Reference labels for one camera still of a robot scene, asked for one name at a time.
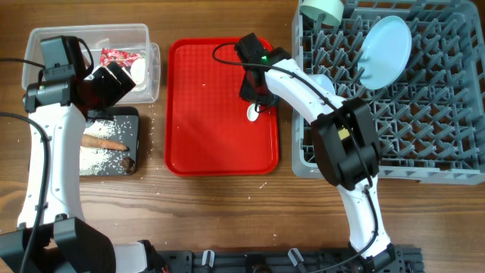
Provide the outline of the white plastic spoon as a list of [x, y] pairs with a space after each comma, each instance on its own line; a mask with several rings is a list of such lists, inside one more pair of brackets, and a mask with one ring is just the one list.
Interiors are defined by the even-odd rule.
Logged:
[[252, 103], [249, 105], [246, 111], [246, 116], [249, 121], [255, 122], [258, 119], [259, 116], [259, 106], [255, 103]]

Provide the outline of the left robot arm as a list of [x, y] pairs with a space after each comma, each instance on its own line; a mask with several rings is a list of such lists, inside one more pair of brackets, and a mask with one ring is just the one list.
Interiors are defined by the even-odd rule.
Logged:
[[115, 105], [135, 86], [116, 63], [96, 67], [75, 36], [40, 43], [38, 80], [23, 97], [31, 153], [17, 229], [1, 236], [1, 258], [14, 272], [167, 272], [147, 240], [114, 245], [88, 225], [80, 202], [80, 147], [91, 111]]

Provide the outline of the brown carrot stick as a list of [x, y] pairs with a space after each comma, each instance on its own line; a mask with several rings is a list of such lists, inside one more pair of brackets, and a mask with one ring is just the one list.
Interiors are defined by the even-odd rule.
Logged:
[[104, 140], [87, 134], [83, 134], [83, 137], [81, 139], [81, 146], [86, 148], [111, 149], [122, 152], [129, 150], [129, 148], [123, 143], [117, 143], [112, 140]]

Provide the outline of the small light blue bowl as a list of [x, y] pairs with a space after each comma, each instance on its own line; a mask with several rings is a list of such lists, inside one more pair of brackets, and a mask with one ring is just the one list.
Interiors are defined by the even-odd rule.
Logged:
[[323, 89], [328, 91], [329, 93], [335, 95], [335, 89], [333, 86], [332, 81], [324, 74], [311, 74], [309, 77], [316, 82], [319, 86]]

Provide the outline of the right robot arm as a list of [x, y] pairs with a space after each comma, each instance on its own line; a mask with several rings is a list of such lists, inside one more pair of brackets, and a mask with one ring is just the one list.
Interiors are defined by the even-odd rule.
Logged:
[[395, 256], [377, 197], [382, 151], [368, 105], [325, 90], [288, 52], [267, 50], [254, 33], [239, 39], [234, 50], [245, 70], [243, 86], [255, 100], [277, 96], [310, 124], [318, 169], [343, 201], [354, 259], [366, 272], [385, 269]]

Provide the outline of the brown food scrap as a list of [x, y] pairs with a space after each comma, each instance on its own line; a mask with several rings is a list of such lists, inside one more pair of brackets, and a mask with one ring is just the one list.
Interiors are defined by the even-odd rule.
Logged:
[[136, 169], [136, 163], [130, 157], [125, 157], [120, 161], [120, 167], [125, 174], [131, 174]]

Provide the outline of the yellow plastic cup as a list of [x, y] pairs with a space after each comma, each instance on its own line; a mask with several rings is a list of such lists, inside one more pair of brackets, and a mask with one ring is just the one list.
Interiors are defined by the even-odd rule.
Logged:
[[350, 133], [349, 131], [346, 129], [346, 128], [341, 128], [339, 131], [338, 131], [338, 135], [339, 135], [339, 138], [341, 140], [344, 140], [345, 138], [349, 137], [350, 136]]

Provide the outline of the large light blue plate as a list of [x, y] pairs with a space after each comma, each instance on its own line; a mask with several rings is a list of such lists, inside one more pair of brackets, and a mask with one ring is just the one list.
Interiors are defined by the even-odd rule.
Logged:
[[367, 89], [394, 83], [408, 63], [411, 46], [411, 31], [402, 18], [392, 15], [379, 20], [361, 47], [357, 68], [364, 71], [360, 83]]

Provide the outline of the red snack wrapper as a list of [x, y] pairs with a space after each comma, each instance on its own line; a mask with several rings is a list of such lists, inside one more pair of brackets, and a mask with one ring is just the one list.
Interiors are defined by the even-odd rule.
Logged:
[[110, 63], [115, 62], [120, 67], [131, 67], [138, 60], [145, 60], [145, 56], [139, 53], [130, 53], [117, 49], [103, 49], [101, 51], [99, 65], [107, 67]]

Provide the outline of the green bowl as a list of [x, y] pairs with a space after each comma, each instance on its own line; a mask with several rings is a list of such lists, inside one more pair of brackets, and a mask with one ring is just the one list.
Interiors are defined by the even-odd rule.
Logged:
[[321, 19], [321, 23], [334, 27], [341, 24], [344, 4], [341, 0], [304, 0], [299, 10], [312, 20]]

